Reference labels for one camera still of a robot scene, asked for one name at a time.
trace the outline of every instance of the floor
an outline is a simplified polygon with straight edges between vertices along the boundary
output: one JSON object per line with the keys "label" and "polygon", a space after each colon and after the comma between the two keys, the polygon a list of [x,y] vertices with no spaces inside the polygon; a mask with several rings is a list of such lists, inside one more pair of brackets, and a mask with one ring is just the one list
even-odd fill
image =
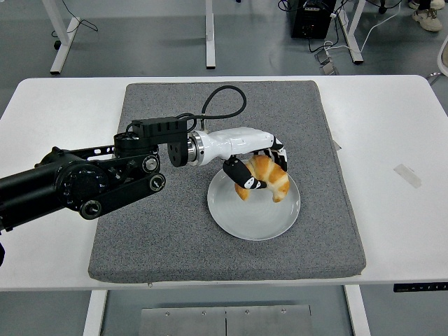
{"label": "floor", "polygon": [[[70,14],[61,1],[57,3],[68,24]],[[66,0],[66,4],[72,13],[97,25],[98,32],[84,26],[78,30],[61,77],[321,75],[307,41],[289,36],[286,14],[277,8],[277,1],[214,1],[213,70],[205,67],[203,0]],[[350,1],[345,5],[349,17],[355,4]],[[394,4],[396,0],[386,0],[386,6]],[[380,15],[377,7],[366,4],[356,32],[360,46],[371,27],[397,12],[395,7]],[[403,3],[395,18],[373,29],[363,50],[365,61],[360,65],[352,63],[346,48],[329,50],[339,74],[427,76],[438,71],[436,56],[448,34],[448,7],[438,12],[444,25],[439,33],[424,31],[411,14],[412,10]],[[52,30],[40,0],[0,2],[0,116],[20,81],[51,77],[49,71],[56,56]],[[337,33],[337,45],[343,45],[339,23],[337,31],[332,23],[327,39],[336,41]],[[322,41],[312,41],[311,48],[321,44]],[[433,90],[448,111],[448,78],[441,77]],[[390,285],[362,286],[361,290],[372,335],[448,335],[446,293],[397,294]],[[335,302],[344,299],[340,288],[325,291],[332,293]],[[177,294],[149,292],[148,301],[142,301],[135,293],[111,293],[102,334],[138,335],[138,307],[143,305],[148,308],[168,303],[217,303],[229,295],[225,290],[186,290]],[[325,305],[319,304],[320,295],[324,294],[324,290],[319,293],[315,288],[297,289],[293,294],[284,288],[273,288],[263,293],[241,294],[242,298],[237,295],[234,301],[261,304],[287,300],[289,295],[296,302],[304,298],[314,300],[317,311],[322,307],[324,316],[322,323],[314,317],[315,335],[343,335],[344,331],[326,328],[338,325],[344,330],[347,311],[339,307],[341,310],[332,311],[330,317],[323,310]],[[88,292],[77,291],[0,293],[0,335],[82,335],[88,297]]]}

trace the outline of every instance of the white desk leg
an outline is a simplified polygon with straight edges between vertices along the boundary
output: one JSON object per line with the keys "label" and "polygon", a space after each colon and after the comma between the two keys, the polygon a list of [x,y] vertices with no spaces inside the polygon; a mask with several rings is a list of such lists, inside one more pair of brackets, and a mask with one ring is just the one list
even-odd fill
{"label": "white desk leg", "polygon": [[358,285],[345,285],[345,298],[349,306],[351,327],[354,336],[370,336],[369,323],[365,315],[363,296]]}
{"label": "white desk leg", "polygon": [[55,0],[42,0],[47,14],[50,17],[51,23],[55,28],[58,39],[61,41],[61,46],[57,52],[53,66],[51,67],[50,73],[52,75],[59,75],[61,73],[62,67],[64,66],[65,59],[69,53],[71,43],[75,38],[77,31],[79,17],[72,18],[69,24],[69,28],[66,30],[64,26],[64,21],[62,16],[56,7]]}
{"label": "white desk leg", "polygon": [[339,12],[339,23],[342,26],[342,31],[344,32],[345,40],[347,41],[347,45],[350,48],[350,56],[355,64],[361,64],[364,62],[363,56],[358,47],[358,42],[356,42],[355,31],[359,23],[359,19],[364,10],[365,0],[359,0],[358,5],[355,10],[355,15],[353,17],[352,22],[349,22],[349,18],[345,13],[345,10],[341,8]]}
{"label": "white desk leg", "polygon": [[206,67],[208,69],[215,69],[215,24],[212,0],[205,0],[205,43]]}
{"label": "white desk leg", "polygon": [[92,290],[83,336],[99,336],[106,307],[107,290]]}

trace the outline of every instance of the gray felt mat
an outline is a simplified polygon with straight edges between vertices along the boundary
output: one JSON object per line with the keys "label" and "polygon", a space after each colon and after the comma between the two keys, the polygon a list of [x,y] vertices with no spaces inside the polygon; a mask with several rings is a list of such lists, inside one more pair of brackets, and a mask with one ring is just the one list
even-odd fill
{"label": "gray felt mat", "polygon": [[[119,132],[133,119],[200,114],[222,83],[132,84]],[[207,207],[207,190],[222,168],[175,168],[161,146],[162,192],[99,219],[89,274],[118,283],[350,277],[365,267],[363,247],[315,82],[238,82],[248,100],[235,118],[211,120],[211,132],[248,126],[274,134],[288,151],[288,173],[300,191],[296,223],[267,241],[223,231]],[[241,97],[224,90],[210,114],[227,114]]]}

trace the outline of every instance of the white plate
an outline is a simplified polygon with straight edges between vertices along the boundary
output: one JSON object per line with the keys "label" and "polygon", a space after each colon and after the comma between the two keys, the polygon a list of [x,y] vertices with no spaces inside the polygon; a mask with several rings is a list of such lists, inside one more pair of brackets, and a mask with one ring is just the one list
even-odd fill
{"label": "white plate", "polygon": [[281,202],[272,201],[268,189],[251,190],[246,201],[239,198],[235,182],[220,170],[210,182],[207,202],[213,219],[231,235],[252,241],[278,237],[299,216],[300,194],[289,176],[290,188]]}

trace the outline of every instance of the tape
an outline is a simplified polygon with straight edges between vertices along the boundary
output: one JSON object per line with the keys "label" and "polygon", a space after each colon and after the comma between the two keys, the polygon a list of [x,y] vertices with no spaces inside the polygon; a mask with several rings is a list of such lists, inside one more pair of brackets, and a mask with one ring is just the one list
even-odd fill
{"label": "tape", "polygon": [[342,149],[342,147],[339,146],[335,140],[333,140],[333,142],[335,143],[336,151],[338,151],[339,149]]}
{"label": "tape", "polygon": [[417,189],[421,187],[421,179],[410,168],[407,168],[403,164],[399,164],[393,170],[414,188]]}

